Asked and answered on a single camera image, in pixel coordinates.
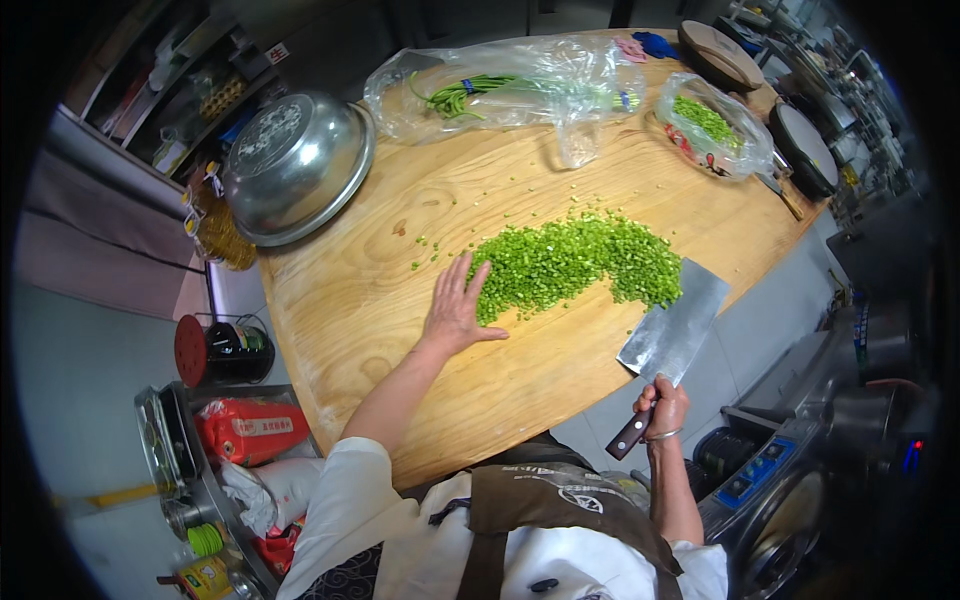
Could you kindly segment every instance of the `blue control panel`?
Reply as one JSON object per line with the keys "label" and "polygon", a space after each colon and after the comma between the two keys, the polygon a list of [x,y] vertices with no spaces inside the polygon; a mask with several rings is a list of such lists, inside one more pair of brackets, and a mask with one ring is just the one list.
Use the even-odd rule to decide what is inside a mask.
{"label": "blue control panel", "polygon": [[749,500],[777,467],[793,453],[796,443],[775,436],[740,471],[716,492],[716,498],[732,509]]}

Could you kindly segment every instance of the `person's left hand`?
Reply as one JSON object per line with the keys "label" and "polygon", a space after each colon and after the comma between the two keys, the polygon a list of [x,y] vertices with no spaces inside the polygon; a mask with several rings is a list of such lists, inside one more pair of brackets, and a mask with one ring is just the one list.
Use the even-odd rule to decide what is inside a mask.
{"label": "person's left hand", "polygon": [[472,261],[473,253],[467,252],[454,258],[453,264],[440,273],[433,290],[433,305],[426,316],[423,335],[417,343],[420,349],[438,351],[444,360],[469,348],[474,342],[510,337],[506,329],[477,324],[477,298],[490,273],[490,261],[485,261],[477,269],[467,285],[467,272]]}

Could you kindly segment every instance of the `wooden cutting board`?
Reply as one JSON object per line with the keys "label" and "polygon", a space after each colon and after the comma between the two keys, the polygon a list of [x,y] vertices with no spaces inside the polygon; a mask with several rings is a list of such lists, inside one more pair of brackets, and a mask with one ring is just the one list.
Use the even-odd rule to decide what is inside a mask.
{"label": "wooden cutting board", "polygon": [[[676,40],[675,32],[659,33]],[[261,251],[279,348],[324,452],[419,338],[434,280],[452,260],[447,253],[507,223],[538,226],[565,217],[571,195],[583,207],[599,194],[601,208],[622,206],[618,214],[726,280],[725,307],[797,242],[823,205],[803,201],[798,223],[756,178],[720,180],[691,164],[643,118],[658,86],[684,67],[650,59],[641,68],[644,109],[604,124],[603,155],[581,169],[563,168],[549,127],[468,132],[415,147],[381,136],[370,173],[333,221],[292,247]],[[427,247],[415,242],[421,235]],[[434,242],[440,259],[430,262]],[[413,261],[422,265],[415,272]],[[497,325],[510,340],[476,344],[447,364],[393,455],[398,489],[527,440],[629,380],[614,356],[644,306],[614,304],[603,282],[569,305],[529,322],[507,312]],[[624,406],[625,419],[629,411]]]}

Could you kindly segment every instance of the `sleeve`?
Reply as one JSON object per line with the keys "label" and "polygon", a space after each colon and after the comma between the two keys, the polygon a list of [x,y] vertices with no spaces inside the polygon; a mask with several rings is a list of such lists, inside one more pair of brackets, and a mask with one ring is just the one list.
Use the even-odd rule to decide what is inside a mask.
{"label": "sleeve", "polygon": [[296,598],[329,569],[377,545],[417,517],[393,488],[390,455],[374,440],[336,443],[307,503],[306,522],[277,599]]}
{"label": "sleeve", "polygon": [[726,600],[727,552],[723,546],[674,541],[670,547],[684,570],[677,578],[684,600]]}

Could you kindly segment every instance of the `apron logo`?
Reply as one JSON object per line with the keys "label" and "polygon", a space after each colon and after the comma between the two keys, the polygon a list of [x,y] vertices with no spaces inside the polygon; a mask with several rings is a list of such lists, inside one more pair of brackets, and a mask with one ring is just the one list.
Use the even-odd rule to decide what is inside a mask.
{"label": "apron logo", "polygon": [[576,504],[580,508],[591,511],[592,513],[603,514],[603,504],[593,496],[570,493],[564,488],[557,490],[557,494],[570,504]]}

